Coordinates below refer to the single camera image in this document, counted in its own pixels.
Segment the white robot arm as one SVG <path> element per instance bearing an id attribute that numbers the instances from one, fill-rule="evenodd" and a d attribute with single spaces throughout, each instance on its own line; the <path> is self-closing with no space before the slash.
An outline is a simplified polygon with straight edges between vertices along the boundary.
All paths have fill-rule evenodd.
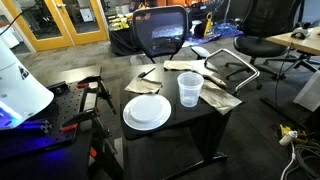
<path id="1" fill-rule="evenodd" d="M 0 130 L 16 128 L 53 99 L 54 94 L 0 42 Z"/>

